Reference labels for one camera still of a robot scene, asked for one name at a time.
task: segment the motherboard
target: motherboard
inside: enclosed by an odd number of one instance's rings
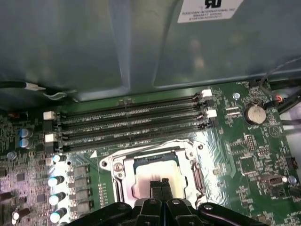
[[[169,180],[267,225],[301,225],[298,163],[256,81],[0,115],[0,226],[66,225]]]

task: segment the black cable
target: black cable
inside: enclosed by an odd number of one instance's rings
[[[0,82],[0,89],[5,88],[25,88],[26,82],[23,81],[2,81]]]
[[[260,88],[264,93],[266,93],[266,94],[268,94],[268,95],[271,95],[272,97],[276,98],[276,94],[275,94],[275,93],[273,93],[271,90],[268,90],[268,89],[266,89],[266,88],[263,87],[264,81],[265,81],[271,74],[273,74],[274,72],[278,71],[280,68],[282,68],[282,67],[284,67],[284,66],[286,66],[286,65],[289,65],[289,64],[291,64],[291,63],[294,63],[294,62],[296,62],[296,61],[298,61],[298,60],[301,60],[301,56],[299,56],[299,57],[297,57],[297,58],[295,58],[295,59],[286,61],[286,62],[284,62],[283,64],[280,64],[280,65],[278,65],[277,67],[275,67],[275,68],[273,68],[272,70],[270,70],[269,72],[267,72],[267,73],[265,74],[265,76],[263,76],[263,78],[260,80],[260,82],[259,82],[259,88]]]
[[[292,107],[296,106],[299,102],[301,102],[301,89],[286,98],[285,101],[277,107],[279,114],[287,112]]]
[[[281,120],[281,123],[284,126],[299,126],[301,125],[301,119]]]

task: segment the white label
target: white label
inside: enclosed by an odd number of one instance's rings
[[[243,0],[184,0],[178,23],[230,19]]]

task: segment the cpu socket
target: cpu socket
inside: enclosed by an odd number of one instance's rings
[[[111,172],[116,202],[134,207],[136,200],[150,198],[150,182],[169,179],[174,198],[196,207],[205,196],[197,147],[189,140],[118,151],[100,161]]]

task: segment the white connector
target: white connector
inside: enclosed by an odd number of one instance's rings
[[[39,91],[39,90],[45,90],[46,88],[38,86],[37,84],[26,82],[26,87],[24,89],[28,89],[28,90],[32,90],[32,91]]]
[[[56,134],[51,133],[45,135],[45,143],[50,143],[55,141],[57,141]]]
[[[211,97],[212,96],[212,91],[211,89],[204,89],[202,91],[202,97]]]
[[[55,119],[55,113],[53,111],[44,112],[43,113],[43,119],[44,120],[54,120]]]
[[[206,111],[206,117],[207,117],[207,118],[217,117],[217,112],[216,112],[216,110],[215,110],[215,109],[212,109],[212,110]]]

